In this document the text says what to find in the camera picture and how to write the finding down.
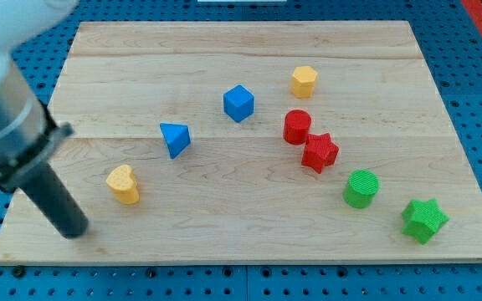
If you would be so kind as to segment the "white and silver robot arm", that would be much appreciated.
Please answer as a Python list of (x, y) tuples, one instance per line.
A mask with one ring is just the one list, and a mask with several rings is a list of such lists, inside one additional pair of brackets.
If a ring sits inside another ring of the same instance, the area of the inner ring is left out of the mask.
[(13, 62), (21, 43), (52, 28), (77, 0), (0, 0), (0, 189), (13, 191), (49, 160), (69, 124), (56, 125)]

